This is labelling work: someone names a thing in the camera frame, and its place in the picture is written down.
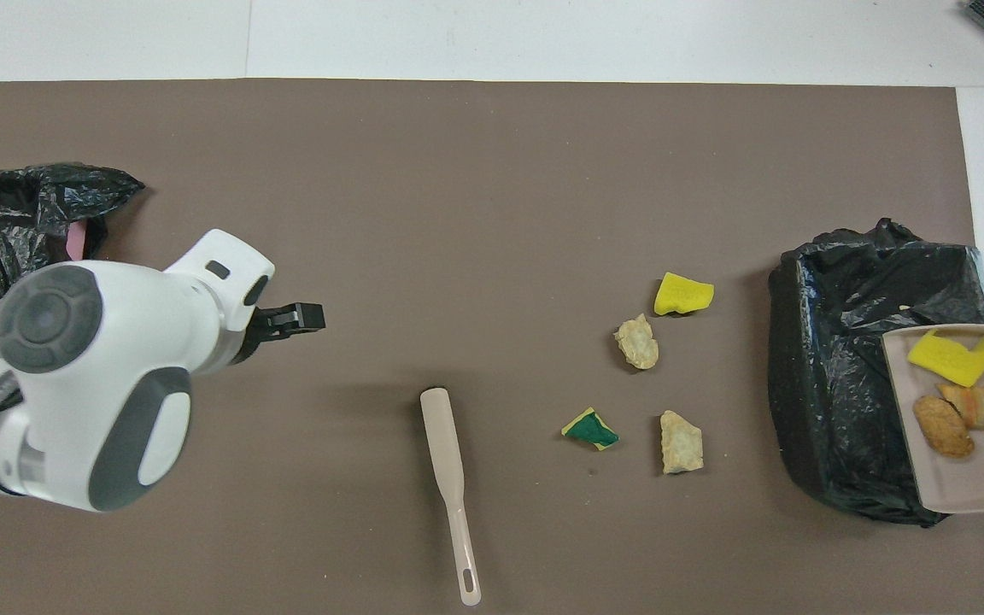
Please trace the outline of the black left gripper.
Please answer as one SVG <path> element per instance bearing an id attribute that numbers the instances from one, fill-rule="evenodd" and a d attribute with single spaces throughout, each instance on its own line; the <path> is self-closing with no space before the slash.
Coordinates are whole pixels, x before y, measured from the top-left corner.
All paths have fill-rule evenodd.
<path id="1" fill-rule="evenodd" d="M 288 332 L 317 332 L 324 328 L 325 311 L 320 304 L 294 302 L 288 307 L 255 307 L 236 353 L 236 365 L 245 362 L 262 343 L 285 339 Z"/>

